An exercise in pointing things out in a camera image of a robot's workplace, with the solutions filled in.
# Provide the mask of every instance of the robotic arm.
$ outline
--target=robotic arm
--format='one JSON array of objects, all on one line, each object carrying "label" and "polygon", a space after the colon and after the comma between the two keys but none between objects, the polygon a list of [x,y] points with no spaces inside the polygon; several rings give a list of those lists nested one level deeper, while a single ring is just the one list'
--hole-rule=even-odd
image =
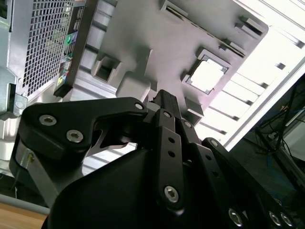
[{"label": "robotic arm", "polygon": [[[215,139],[200,141],[161,90],[134,98],[28,107],[10,168],[51,208],[45,229],[296,228],[288,213]],[[86,156],[137,149],[83,177]]]}]

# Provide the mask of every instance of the metal bolt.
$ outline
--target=metal bolt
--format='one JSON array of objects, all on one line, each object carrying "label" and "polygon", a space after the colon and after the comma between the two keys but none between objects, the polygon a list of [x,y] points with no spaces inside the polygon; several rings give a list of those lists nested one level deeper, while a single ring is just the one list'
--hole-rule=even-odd
[{"label": "metal bolt", "polygon": [[288,226],[292,227],[293,225],[292,222],[284,213],[281,213],[281,217]]},{"label": "metal bolt", "polygon": [[42,115],[39,117],[39,121],[43,125],[51,126],[57,123],[56,119],[51,115]]},{"label": "metal bolt", "polygon": [[272,219],[273,223],[275,223],[278,226],[281,225],[280,220],[278,219],[278,217],[276,217],[276,215],[273,212],[269,211],[269,216]]},{"label": "metal bolt", "polygon": [[140,109],[140,110],[143,110],[143,109],[144,109],[144,107],[143,107],[141,104],[135,104],[135,107],[138,108],[138,109]]},{"label": "metal bolt", "polygon": [[66,136],[70,142],[74,142],[74,143],[79,143],[84,139],[84,136],[78,130],[69,130]]},{"label": "metal bolt", "polygon": [[241,227],[243,225],[242,218],[240,218],[239,214],[232,208],[229,209],[229,216],[236,226]]},{"label": "metal bolt", "polygon": [[184,124],[188,127],[188,128],[191,128],[192,127],[192,124],[190,124],[189,122],[185,121]]},{"label": "metal bolt", "polygon": [[166,186],[164,189],[164,194],[165,194],[166,198],[172,203],[177,203],[179,200],[178,192],[172,186]]},{"label": "metal bolt", "polygon": [[212,143],[213,146],[218,147],[218,143],[216,141],[211,140],[211,143]]},{"label": "metal bolt", "polygon": [[164,113],[164,115],[165,115],[166,117],[168,117],[168,118],[171,117],[171,114],[170,114],[170,113],[168,113],[168,112],[166,112],[166,111],[164,111],[163,113]]},{"label": "metal bolt", "polygon": [[15,102],[15,106],[20,110],[25,108],[24,104],[20,101]]}]

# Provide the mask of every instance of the ventilation grille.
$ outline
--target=ventilation grille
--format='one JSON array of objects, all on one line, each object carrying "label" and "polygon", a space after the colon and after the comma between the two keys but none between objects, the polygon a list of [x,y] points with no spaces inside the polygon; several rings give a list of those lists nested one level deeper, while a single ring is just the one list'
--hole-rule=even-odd
[{"label": "ventilation grille", "polygon": [[23,87],[28,96],[59,72],[72,0],[34,0]]}]

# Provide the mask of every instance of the gray plastic panel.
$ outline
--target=gray plastic panel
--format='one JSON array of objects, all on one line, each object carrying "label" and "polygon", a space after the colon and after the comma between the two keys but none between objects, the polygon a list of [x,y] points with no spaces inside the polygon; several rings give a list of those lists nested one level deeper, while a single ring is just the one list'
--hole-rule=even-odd
[{"label": "gray plastic panel", "polygon": [[[146,77],[158,82],[158,90],[174,94],[183,113],[187,112],[185,97],[198,101],[205,110],[263,39],[268,27],[231,0],[172,0],[171,3],[187,12],[188,19],[218,39],[189,21],[169,17],[168,12],[160,11],[160,1],[119,1],[101,46],[103,52],[122,62],[121,71],[110,81],[110,85],[118,87],[125,71],[134,70],[139,49],[145,46],[153,50]],[[242,16],[252,19],[264,29],[259,39],[244,36],[234,29],[237,23],[242,23]],[[245,57],[220,50],[219,40],[224,39],[242,48]],[[199,47],[231,65],[226,77],[208,95],[181,83],[183,74],[194,66]]]}]

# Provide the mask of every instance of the square opening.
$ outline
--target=square opening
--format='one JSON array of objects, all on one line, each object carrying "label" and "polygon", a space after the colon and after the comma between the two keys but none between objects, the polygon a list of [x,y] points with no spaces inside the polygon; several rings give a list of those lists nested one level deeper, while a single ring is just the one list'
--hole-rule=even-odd
[{"label": "square opening", "polygon": [[186,82],[200,91],[209,94],[226,71],[226,67],[205,56]]}]

